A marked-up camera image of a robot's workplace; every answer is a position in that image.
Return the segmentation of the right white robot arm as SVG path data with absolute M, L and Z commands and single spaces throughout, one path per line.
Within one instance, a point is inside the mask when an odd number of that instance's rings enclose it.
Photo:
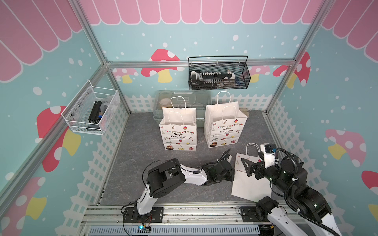
M 325 197 L 308 186 L 308 172 L 297 155 L 267 144 L 265 152 L 259 152 L 259 156 L 260 162 L 241 158 L 248 177 L 255 177 L 256 180 L 266 179 L 270 185 L 278 188 L 286 205 L 306 221 L 315 235 L 341 235 Z M 270 221 L 287 236 L 305 235 L 271 197 L 266 196 L 256 203 L 256 213 L 257 217 Z

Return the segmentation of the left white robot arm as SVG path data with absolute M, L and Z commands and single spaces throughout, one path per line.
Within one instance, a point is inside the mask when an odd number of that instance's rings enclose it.
M 143 180 L 145 190 L 141 197 L 121 208 L 123 223 L 140 223 L 144 228 L 149 223 L 161 223 L 163 207 L 154 204 L 182 184 L 211 186 L 223 181 L 232 182 L 235 170 L 230 164 L 230 149 L 217 161 L 206 163 L 198 168 L 180 164 L 177 158 L 162 160 L 161 164 L 150 169 Z

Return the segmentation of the white paper gift bag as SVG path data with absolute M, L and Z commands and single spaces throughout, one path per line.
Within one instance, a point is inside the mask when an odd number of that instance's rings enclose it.
M 248 177 L 241 158 L 245 158 L 254 163 L 262 161 L 258 156 L 251 156 L 248 154 L 248 147 L 255 147 L 257 152 L 260 152 L 260 147 L 255 143 L 248 143 L 245 154 L 236 154 L 235 158 L 235 175 L 232 185 L 232 196 L 239 197 L 252 202 L 258 202 L 263 197 L 271 197 L 271 188 L 267 179 L 257 180 L 253 174 Z

